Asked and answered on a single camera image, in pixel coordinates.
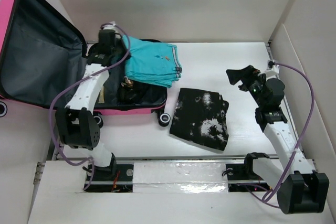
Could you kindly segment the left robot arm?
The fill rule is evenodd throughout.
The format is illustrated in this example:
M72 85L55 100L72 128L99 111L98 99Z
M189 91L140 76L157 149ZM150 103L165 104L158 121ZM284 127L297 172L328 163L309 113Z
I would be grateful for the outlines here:
M116 46L121 36L114 28L103 28L98 37L96 52L88 57L81 83L65 107L57 109L55 117L63 145L79 149L92 161L92 169L98 171L105 180L112 180L117 175L116 159L100 142L103 120L94 115L94 107L110 76L104 68L111 66L112 59L118 56Z

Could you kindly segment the black white tie-dye shirt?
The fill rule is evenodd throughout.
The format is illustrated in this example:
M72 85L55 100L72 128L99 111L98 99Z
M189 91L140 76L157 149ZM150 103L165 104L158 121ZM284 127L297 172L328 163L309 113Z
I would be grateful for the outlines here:
M218 92L181 88L170 134L196 145L224 151L229 139L228 108L229 103Z

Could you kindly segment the pink hard-shell suitcase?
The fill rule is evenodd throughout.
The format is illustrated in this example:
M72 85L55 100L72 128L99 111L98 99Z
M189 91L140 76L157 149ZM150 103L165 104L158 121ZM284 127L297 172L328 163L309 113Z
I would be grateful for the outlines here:
M122 42L123 36L130 37L119 29L117 34ZM55 111L65 107L96 44L88 47L82 33L46 0L1 0L1 97ZM148 84L140 103L118 101L129 58L130 48L123 42L122 57L104 68L110 74L103 85L105 103L97 99L94 115L154 112L159 125L168 126L166 87Z

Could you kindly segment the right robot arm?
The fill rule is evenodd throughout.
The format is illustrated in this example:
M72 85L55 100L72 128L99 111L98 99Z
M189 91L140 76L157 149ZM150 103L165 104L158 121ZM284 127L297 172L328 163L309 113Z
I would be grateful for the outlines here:
M226 70L231 85L241 82L239 89L249 92L256 104L255 119L261 131L272 144L282 168L278 168L265 153L249 153L244 160L243 174L248 178L260 177L270 190L261 199L264 204L277 197L284 214L312 214L324 210L329 179L319 173L300 149L302 139L295 140L280 104L285 96L285 84L276 78L282 65L268 62L261 72L252 65Z

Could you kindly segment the teal shorts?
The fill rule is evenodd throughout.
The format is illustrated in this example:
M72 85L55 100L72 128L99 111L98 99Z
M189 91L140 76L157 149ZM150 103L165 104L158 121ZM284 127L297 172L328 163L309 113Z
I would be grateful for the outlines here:
M134 37L122 37L130 48L125 61L125 76L133 81L170 88L182 77L177 46L164 42L151 42Z

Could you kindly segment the black belt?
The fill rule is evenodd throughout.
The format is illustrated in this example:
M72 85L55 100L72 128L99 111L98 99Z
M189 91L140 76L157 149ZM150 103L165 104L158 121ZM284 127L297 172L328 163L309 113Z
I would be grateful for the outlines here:
M140 103L148 88L148 84L131 80L125 76L117 91L118 101L126 104Z

